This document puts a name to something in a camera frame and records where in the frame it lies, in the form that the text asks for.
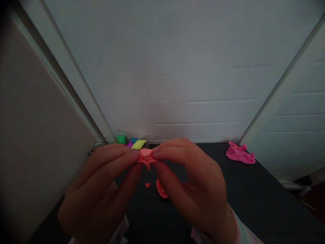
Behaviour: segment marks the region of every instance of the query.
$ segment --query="hand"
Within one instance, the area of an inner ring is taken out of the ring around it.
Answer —
[[[107,243],[111,239],[140,181],[143,164],[131,168],[119,189],[114,179],[139,158],[139,151],[122,144],[99,147],[69,186],[58,219],[79,243]]]
[[[160,144],[152,157],[183,164],[187,170],[188,182],[181,183],[164,162],[153,163],[159,182],[183,217],[214,242],[234,243],[236,223],[219,165],[186,138]]]

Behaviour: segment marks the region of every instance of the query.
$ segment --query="green play dough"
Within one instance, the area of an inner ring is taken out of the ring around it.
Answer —
[[[126,136],[125,135],[117,136],[117,143],[126,144]]]

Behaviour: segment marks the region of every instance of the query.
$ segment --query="blue play dough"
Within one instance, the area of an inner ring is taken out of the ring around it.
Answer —
[[[131,138],[131,142],[136,143],[138,139]]]

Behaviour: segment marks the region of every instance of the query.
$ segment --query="wrist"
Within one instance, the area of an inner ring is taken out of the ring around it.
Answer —
[[[218,222],[215,227],[213,231],[207,233],[214,243],[233,244],[235,242],[237,238],[237,227],[234,215],[228,204],[226,205],[223,220]]]

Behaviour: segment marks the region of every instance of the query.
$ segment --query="right hand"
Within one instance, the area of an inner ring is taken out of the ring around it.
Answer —
[[[153,151],[159,182],[182,216],[215,243],[234,243],[236,223],[219,165],[187,138],[166,141]],[[160,160],[184,165],[188,182],[181,183]]]

